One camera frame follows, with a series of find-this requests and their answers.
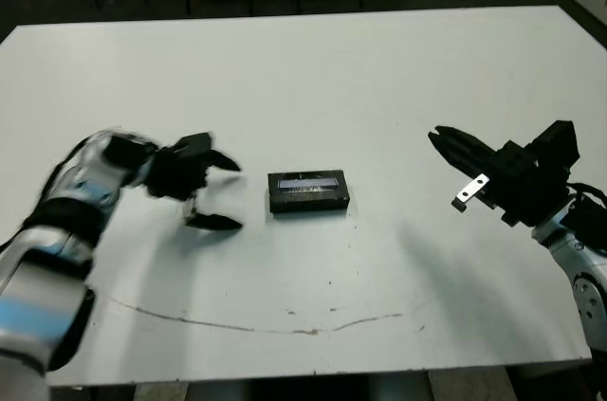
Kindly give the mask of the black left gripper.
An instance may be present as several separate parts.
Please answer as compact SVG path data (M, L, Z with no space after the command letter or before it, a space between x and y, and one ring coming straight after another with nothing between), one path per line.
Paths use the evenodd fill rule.
M192 228L237 230L243 225L228 216L202 214L196 206L197 191L206 185L208 150L159 149L152 157L143 185L154 197L168 197L184 204L184 221ZM214 168L240 172L240 166L223 153L211 150Z

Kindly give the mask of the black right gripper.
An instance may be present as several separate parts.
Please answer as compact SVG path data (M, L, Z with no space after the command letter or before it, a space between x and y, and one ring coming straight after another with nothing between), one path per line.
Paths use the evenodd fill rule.
M494 151L477 137L450 126L436 126L432 146L456 170L472 179L451 204L459 211L477 198L504 211L514 226L537 226L562 207L568 197L569 167L552 156L536 156L530 145L513 141Z

